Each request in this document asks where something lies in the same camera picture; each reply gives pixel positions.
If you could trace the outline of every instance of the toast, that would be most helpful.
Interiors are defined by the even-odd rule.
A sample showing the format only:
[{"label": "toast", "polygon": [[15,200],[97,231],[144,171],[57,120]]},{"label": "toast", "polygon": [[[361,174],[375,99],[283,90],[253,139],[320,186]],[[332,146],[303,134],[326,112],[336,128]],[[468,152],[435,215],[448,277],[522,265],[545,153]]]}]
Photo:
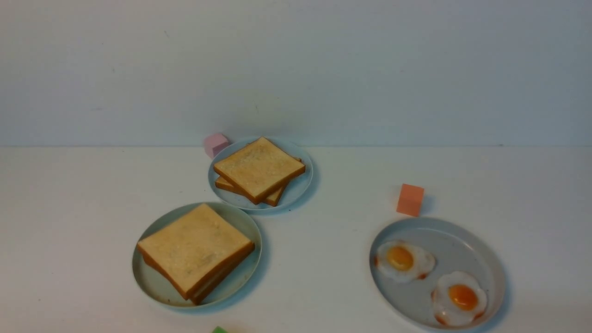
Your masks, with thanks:
[{"label": "toast", "polygon": [[184,299],[254,248],[207,204],[137,243],[145,263],[166,277]]},{"label": "toast", "polygon": [[303,174],[305,166],[260,137],[214,164],[214,171],[240,190],[241,195],[259,204],[292,178]]},{"label": "toast", "polygon": [[[302,159],[297,158],[297,157],[295,157],[294,159],[298,162],[302,161]],[[225,180],[224,177],[218,177],[214,184],[217,188],[220,188],[222,190],[226,190],[228,192],[243,195],[239,189],[232,186],[232,184],[230,184],[227,180]],[[286,190],[286,187],[288,187],[288,184],[285,184],[284,186],[277,189],[276,192],[273,192],[267,198],[263,199],[263,202],[270,205],[270,206],[273,206],[273,207],[277,206],[279,203],[279,200],[282,198],[282,194]]]},{"label": "toast", "polygon": [[228,266],[222,268],[210,281],[205,283],[199,290],[195,292],[191,299],[191,302],[195,305],[200,305],[201,302],[212,292],[218,285],[224,281],[224,279],[232,273],[232,271],[240,265],[243,260],[248,257],[249,254],[247,253],[244,257],[236,258],[233,262],[231,262]]}]

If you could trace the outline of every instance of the light blue plate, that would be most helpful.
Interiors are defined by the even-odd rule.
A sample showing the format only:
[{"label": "light blue plate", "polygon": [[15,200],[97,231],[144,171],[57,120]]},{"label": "light blue plate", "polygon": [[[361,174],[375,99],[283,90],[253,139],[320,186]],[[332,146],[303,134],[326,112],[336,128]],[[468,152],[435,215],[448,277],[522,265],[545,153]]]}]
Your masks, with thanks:
[{"label": "light blue plate", "polygon": [[[140,237],[140,240],[161,230],[165,226],[189,213],[201,203],[189,204],[170,211],[152,223]],[[131,266],[140,289],[151,299],[160,304],[175,309],[209,308],[218,304],[238,292],[249,281],[261,258],[263,247],[261,231],[257,223],[242,210],[224,203],[207,203],[226,222],[241,231],[247,238],[255,243],[255,250],[235,268],[200,305],[194,305],[190,300],[184,300],[175,287],[164,276],[160,275],[152,267],[146,265],[142,254],[134,247]]]},{"label": "light blue plate", "polygon": [[232,145],[226,147],[218,155],[216,155],[216,157],[214,157],[214,159],[212,160],[212,164],[210,165],[210,169],[208,170],[208,180],[210,181],[210,187],[218,196],[218,198],[220,198],[222,201],[231,204],[234,207],[238,207],[242,210],[247,210],[251,212],[272,212],[275,210],[284,209],[298,201],[298,199],[302,197],[302,195],[306,192],[308,186],[313,180],[313,162],[310,159],[310,156],[304,149],[298,147],[297,145],[289,141],[266,136],[268,140],[273,142],[274,145],[282,149],[288,155],[301,158],[302,163],[306,166],[305,173],[290,181],[288,187],[285,189],[276,207],[272,207],[265,203],[253,204],[251,201],[249,201],[249,199],[239,194],[234,194],[232,192],[221,190],[217,188],[215,185],[216,179],[218,179],[219,175],[214,171],[214,164],[218,161],[227,158],[233,153],[241,150],[243,147],[245,147],[246,145],[255,141],[258,138],[259,137],[251,137],[233,143]]},{"label": "light blue plate", "polygon": [[[420,246],[434,255],[436,266],[424,280],[395,283],[378,271],[374,263],[377,249],[384,242],[394,239]],[[383,229],[372,243],[369,265],[378,290],[395,311],[430,331],[481,328],[496,315],[506,292],[503,267],[485,243],[457,225],[429,217],[404,219]],[[430,294],[438,278],[453,271],[470,273],[487,295],[485,314],[467,326],[443,326],[433,316]]]}]

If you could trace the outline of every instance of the green block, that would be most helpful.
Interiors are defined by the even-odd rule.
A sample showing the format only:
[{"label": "green block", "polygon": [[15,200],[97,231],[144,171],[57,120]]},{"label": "green block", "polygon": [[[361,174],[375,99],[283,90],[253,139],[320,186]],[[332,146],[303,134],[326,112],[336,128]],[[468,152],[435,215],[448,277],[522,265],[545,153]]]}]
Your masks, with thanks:
[{"label": "green block", "polygon": [[228,333],[226,332],[226,330],[220,326],[214,328],[214,331],[212,333]]}]

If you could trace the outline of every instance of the egg yolk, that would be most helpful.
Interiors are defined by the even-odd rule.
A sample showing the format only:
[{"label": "egg yolk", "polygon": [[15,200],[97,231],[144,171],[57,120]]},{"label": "egg yolk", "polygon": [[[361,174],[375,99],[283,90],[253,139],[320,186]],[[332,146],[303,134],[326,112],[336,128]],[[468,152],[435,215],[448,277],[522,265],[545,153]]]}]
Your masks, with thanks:
[{"label": "egg yolk", "polygon": [[413,256],[401,246],[394,246],[388,250],[387,260],[398,271],[408,271],[413,267]]},{"label": "egg yolk", "polygon": [[448,288],[448,297],[452,303],[464,311],[473,310],[479,301],[473,289],[464,284],[456,284]]}]

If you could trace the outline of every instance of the plate rim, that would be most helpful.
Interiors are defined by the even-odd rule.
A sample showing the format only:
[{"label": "plate rim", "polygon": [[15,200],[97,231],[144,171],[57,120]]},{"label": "plate rim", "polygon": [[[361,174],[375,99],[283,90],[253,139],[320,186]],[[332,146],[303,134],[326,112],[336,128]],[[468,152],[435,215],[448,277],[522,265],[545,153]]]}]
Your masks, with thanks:
[{"label": "plate rim", "polygon": [[286,140],[286,139],[282,139],[280,137],[260,135],[260,136],[248,136],[248,137],[245,137],[243,139],[240,139],[240,140],[238,140],[236,142],[233,142],[231,145],[229,145],[228,147],[226,147],[222,151],[220,151],[220,153],[223,153],[226,150],[231,150],[231,148],[233,146],[236,147],[236,146],[239,146],[241,144],[244,144],[245,142],[251,142],[251,141],[257,140],[260,137],[264,137],[264,138],[270,140],[274,144],[275,144],[275,141],[280,141],[280,142],[282,142],[282,144],[292,145],[295,148],[297,148],[297,149],[301,150],[302,152],[304,152],[306,154],[306,157],[310,160],[310,176],[308,178],[308,182],[306,183],[306,186],[304,187],[303,192],[298,197],[296,197],[295,199],[293,199],[292,201],[287,202],[287,203],[282,203],[280,201],[280,203],[277,206],[275,206],[275,207],[269,206],[269,207],[261,207],[261,208],[257,208],[257,207],[255,207],[255,208],[249,208],[249,207],[240,207],[240,206],[237,206],[235,204],[229,203],[226,200],[224,200],[223,198],[221,198],[218,195],[218,193],[216,193],[216,191],[217,190],[220,190],[220,189],[217,188],[217,187],[215,187],[214,182],[210,181],[210,173],[213,172],[214,174],[216,174],[216,172],[214,171],[214,163],[216,163],[218,161],[215,160],[215,157],[212,159],[212,161],[210,162],[210,166],[208,167],[208,183],[210,183],[210,188],[212,189],[212,192],[214,192],[214,194],[216,195],[216,197],[218,199],[220,199],[223,203],[229,204],[229,205],[231,205],[233,207],[236,207],[236,208],[238,208],[240,210],[244,210],[246,212],[272,212],[272,211],[278,211],[278,210],[286,209],[287,207],[292,206],[293,204],[295,204],[296,202],[298,202],[298,200],[300,200],[306,194],[306,192],[310,188],[310,184],[312,184],[312,182],[313,182],[313,179],[314,179],[313,159],[310,157],[310,154],[306,150],[304,150],[302,147],[296,145],[294,142],[289,141],[289,140]]},{"label": "plate rim", "polygon": [[[490,316],[486,317],[482,322],[480,322],[477,325],[471,325],[471,326],[459,326],[459,327],[455,327],[455,326],[449,326],[449,327],[435,327],[435,326],[430,326],[430,325],[426,325],[424,323],[415,321],[414,319],[410,318],[409,316],[407,316],[406,314],[402,313],[399,309],[397,309],[391,302],[388,301],[388,299],[385,297],[385,295],[383,294],[382,290],[378,287],[378,284],[376,282],[376,278],[374,277],[374,274],[372,272],[372,266],[373,266],[373,255],[372,255],[372,249],[375,247],[375,243],[378,239],[379,236],[382,236],[382,233],[385,232],[386,229],[390,228],[392,225],[397,224],[397,223],[412,223],[414,220],[418,220],[418,219],[426,219],[426,220],[432,220],[435,221],[437,223],[444,223],[447,224],[453,228],[458,228],[460,230],[462,230],[463,232],[465,232],[467,235],[473,237],[478,243],[479,246],[484,248],[486,251],[489,252],[489,257],[492,258],[494,260],[494,266],[497,267],[490,267],[489,264],[486,264],[487,267],[493,271],[493,268],[499,268],[502,272],[502,276],[503,278],[500,280],[500,286],[496,286],[500,289],[499,292],[501,296],[500,296],[500,301],[498,304],[496,304],[496,307],[494,307],[493,312]],[[438,228],[422,228],[422,229],[430,229],[430,230],[437,230],[438,232],[443,232],[446,233],[450,236],[456,237],[459,240],[461,240],[464,243],[470,244],[469,242],[467,242],[464,238],[458,236],[458,235],[454,235],[453,233],[450,232],[446,232],[443,230],[440,230]],[[378,294],[381,296],[382,300],[393,310],[393,312],[398,315],[399,317],[403,318],[406,322],[414,325],[415,327],[419,327],[419,328],[423,328],[423,329],[427,329],[430,331],[437,331],[437,332],[471,332],[474,331],[476,329],[479,329],[481,327],[483,327],[485,324],[487,324],[488,322],[490,322],[491,320],[493,320],[500,312],[500,309],[502,308],[502,306],[504,305],[504,302],[506,301],[506,297],[507,297],[507,276],[506,276],[506,271],[504,269],[504,266],[501,263],[501,260],[499,258],[499,256],[491,249],[491,247],[489,245],[487,245],[484,241],[482,241],[479,237],[477,237],[475,234],[473,234],[472,232],[470,232],[469,230],[463,228],[462,226],[459,226],[455,223],[449,222],[447,220],[443,220],[443,219],[439,219],[436,217],[428,217],[428,216],[419,216],[419,217],[405,217],[403,219],[400,220],[395,220],[389,224],[387,224],[386,226],[384,226],[382,229],[380,229],[380,231],[375,235],[374,239],[372,240],[372,242],[370,243],[370,249],[369,249],[369,257],[368,257],[368,272],[370,273],[372,282],[374,283],[374,288],[376,290],[376,292],[378,292]]]},{"label": "plate rim", "polygon": [[[149,234],[149,235],[144,235],[144,234],[145,234],[145,233],[148,231],[148,229],[150,229],[150,227],[152,227],[152,226],[153,226],[153,225],[154,225],[156,222],[158,222],[160,219],[162,219],[162,218],[163,218],[163,217],[165,217],[166,215],[168,215],[168,214],[170,214],[170,213],[174,212],[175,210],[183,209],[183,208],[186,208],[186,207],[189,207],[189,206],[194,206],[194,207],[197,207],[197,206],[198,206],[198,205],[200,205],[200,204],[207,204],[207,205],[211,205],[211,204],[212,204],[212,205],[224,206],[226,209],[231,209],[231,210],[238,211],[238,212],[240,212],[240,214],[243,214],[244,216],[246,216],[246,217],[247,217],[247,219],[248,219],[248,220],[249,220],[249,221],[252,223],[252,225],[255,227],[255,230],[257,231],[257,235],[259,236],[259,239],[260,239],[260,244],[259,244],[259,249],[258,249],[257,260],[255,261],[255,265],[254,265],[254,267],[253,267],[253,270],[250,272],[250,274],[249,274],[249,277],[248,277],[247,279],[243,279],[243,280],[242,280],[242,282],[240,283],[240,285],[239,285],[239,286],[238,286],[238,287],[237,287],[235,290],[233,290],[233,291],[232,291],[230,294],[228,294],[226,297],[224,297],[224,298],[221,298],[221,299],[218,299],[218,300],[215,300],[215,301],[213,301],[213,302],[210,302],[210,303],[206,303],[206,304],[200,304],[200,305],[195,305],[195,304],[193,304],[193,305],[187,305],[187,306],[177,306],[177,305],[173,305],[173,304],[170,304],[170,303],[165,303],[165,302],[162,302],[162,301],[160,301],[160,300],[158,300],[158,299],[156,299],[156,298],[152,297],[151,295],[149,295],[149,294],[148,294],[148,293],[147,293],[147,292],[144,290],[144,288],[142,288],[142,287],[141,287],[140,283],[138,282],[138,278],[137,278],[136,271],[135,271],[135,269],[134,269],[134,258],[135,258],[136,256],[138,256],[138,255],[139,255],[139,256],[140,256],[140,260],[143,260],[143,259],[142,259],[142,257],[141,257],[141,253],[140,253],[140,251],[138,251],[138,249],[137,249],[137,246],[136,246],[136,245],[134,245],[134,250],[133,250],[133,252],[132,252],[132,255],[131,255],[131,273],[132,273],[132,275],[134,276],[134,281],[136,282],[136,287],[137,287],[138,289],[140,289],[141,293],[142,293],[142,294],[143,294],[145,297],[147,297],[148,299],[150,299],[150,300],[152,300],[153,302],[156,302],[156,303],[158,303],[158,304],[160,304],[160,305],[163,305],[163,306],[165,306],[165,307],[167,307],[167,308],[170,308],[170,309],[174,309],[174,310],[196,310],[196,309],[200,309],[200,310],[201,310],[201,309],[210,308],[210,307],[212,307],[212,306],[215,306],[215,305],[218,305],[218,304],[220,304],[220,303],[222,303],[222,302],[225,302],[226,300],[230,299],[230,298],[231,298],[231,297],[233,297],[235,294],[237,294],[237,293],[238,293],[240,290],[242,290],[242,289],[245,287],[245,285],[247,285],[247,283],[248,283],[249,281],[251,281],[251,278],[252,278],[252,277],[255,275],[255,272],[256,272],[256,271],[257,271],[257,269],[259,268],[259,264],[260,264],[260,262],[261,262],[261,256],[262,256],[262,254],[263,254],[263,246],[264,246],[264,243],[263,243],[263,235],[261,234],[261,229],[259,228],[259,225],[258,225],[258,224],[257,224],[257,222],[256,222],[256,221],[253,219],[253,217],[251,217],[249,214],[247,214],[247,213],[246,213],[245,211],[243,211],[242,209],[239,209],[238,207],[235,207],[235,206],[233,206],[233,205],[231,205],[231,204],[227,204],[227,203],[223,203],[223,202],[221,203],[221,202],[215,202],[215,201],[200,201],[200,202],[196,202],[196,203],[189,203],[189,204],[184,204],[183,206],[179,206],[179,207],[177,207],[177,208],[174,208],[174,209],[172,209],[172,210],[170,210],[170,211],[168,211],[168,212],[164,213],[163,215],[161,215],[160,217],[158,217],[156,220],[154,220],[154,221],[153,221],[153,222],[152,222],[152,223],[151,223],[149,226],[147,226],[147,227],[144,229],[144,231],[142,232],[142,234],[140,235],[140,237],[138,238],[138,240],[136,241],[136,244],[137,244],[139,241],[141,241],[142,239],[144,239],[144,238],[146,238],[146,237],[148,237],[148,236],[150,236],[150,235],[154,234],[155,232],[157,232],[158,230],[157,230],[157,231],[154,231],[153,233],[151,233],[151,234]],[[173,223],[174,221],[176,221],[176,220],[173,220],[173,221],[169,222],[168,224],[164,225],[164,226],[163,226],[163,228],[164,228],[165,226],[167,226],[167,225],[169,225],[169,224]]]}]

